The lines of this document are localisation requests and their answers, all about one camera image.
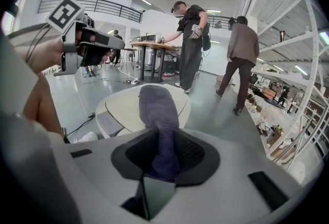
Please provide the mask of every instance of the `dark brown trousers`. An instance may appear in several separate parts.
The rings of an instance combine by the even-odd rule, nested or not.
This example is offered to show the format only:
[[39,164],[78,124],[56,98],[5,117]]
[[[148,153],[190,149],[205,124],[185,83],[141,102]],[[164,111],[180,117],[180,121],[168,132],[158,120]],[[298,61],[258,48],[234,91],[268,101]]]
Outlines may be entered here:
[[248,87],[249,87],[249,77],[251,73],[251,69],[254,67],[254,63],[250,62],[249,60],[240,59],[240,58],[233,58],[232,62],[229,62],[226,67],[226,72],[223,77],[222,84],[217,91],[217,94],[222,96],[227,85],[229,84],[233,74],[235,73],[236,69],[239,68],[239,75],[240,75],[240,88],[239,93],[237,95],[237,103],[236,107],[238,109],[243,109],[245,106],[245,101],[248,95]]

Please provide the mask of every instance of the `brown jacket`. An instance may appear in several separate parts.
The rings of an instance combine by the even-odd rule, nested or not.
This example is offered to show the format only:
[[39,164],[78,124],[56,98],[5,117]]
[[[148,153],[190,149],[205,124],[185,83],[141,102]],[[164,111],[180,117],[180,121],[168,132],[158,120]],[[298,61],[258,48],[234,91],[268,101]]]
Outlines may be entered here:
[[228,58],[241,58],[256,64],[259,56],[258,36],[244,24],[234,24],[227,49]]

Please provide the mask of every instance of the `light fixture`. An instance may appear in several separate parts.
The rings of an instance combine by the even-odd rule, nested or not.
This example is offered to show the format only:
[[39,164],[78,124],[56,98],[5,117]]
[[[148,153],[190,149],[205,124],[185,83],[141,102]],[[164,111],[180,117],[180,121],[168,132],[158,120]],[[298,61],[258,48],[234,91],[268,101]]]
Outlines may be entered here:
[[146,0],[142,0],[143,2],[145,2],[146,4],[148,4],[148,5],[152,5],[151,3],[149,3],[149,2],[147,2]]
[[321,38],[323,38],[324,42],[329,45],[329,36],[326,32],[320,33]]
[[207,10],[207,12],[214,12],[214,13],[221,13],[221,11],[220,10]]
[[281,70],[281,71],[284,71],[283,69],[279,68],[277,65],[274,65],[274,64],[273,64],[273,66],[274,66],[275,68]]
[[308,75],[305,71],[303,71],[298,65],[295,65],[295,68],[297,68],[301,73],[304,75]]

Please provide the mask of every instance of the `man in brown jacket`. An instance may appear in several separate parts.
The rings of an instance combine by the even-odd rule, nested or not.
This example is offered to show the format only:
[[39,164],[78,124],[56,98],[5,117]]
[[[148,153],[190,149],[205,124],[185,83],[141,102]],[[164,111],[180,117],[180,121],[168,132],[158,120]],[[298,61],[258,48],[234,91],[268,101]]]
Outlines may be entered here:
[[237,95],[236,107],[233,109],[239,115],[248,95],[249,77],[251,69],[256,65],[259,55],[258,36],[248,26],[244,16],[237,17],[237,24],[233,25],[230,42],[227,49],[227,67],[220,88],[216,91],[222,96],[236,69],[239,68],[240,88]]

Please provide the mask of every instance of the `floor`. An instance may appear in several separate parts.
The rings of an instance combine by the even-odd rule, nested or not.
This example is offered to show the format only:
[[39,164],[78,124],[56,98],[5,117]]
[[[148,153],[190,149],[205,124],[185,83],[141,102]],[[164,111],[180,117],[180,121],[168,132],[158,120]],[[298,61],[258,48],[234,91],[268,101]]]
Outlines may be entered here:
[[[139,70],[132,69],[129,64],[122,70],[108,64],[96,68],[96,77],[83,78],[82,89],[87,95],[88,107],[95,111],[98,103],[108,95],[130,88],[132,85],[128,84],[126,79],[129,76],[139,77],[139,73]],[[74,76],[62,76],[58,80],[50,74],[46,75],[46,78],[61,125],[66,128],[68,134],[88,120],[80,102]],[[164,79],[164,83],[171,85],[178,81],[178,75]],[[216,75],[203,71],[195,78],[189,93],[192,109],[185,128],[243,143],[264,154],[260,136],[248,111],[244,108],[238,117],[232,112],[236,93],[228,87],[220,100],[215,93],[215,82]],[[79,140],[90,131],[100,135],[95,119],[69,135],[68,139],[71,142],[74,139]]]

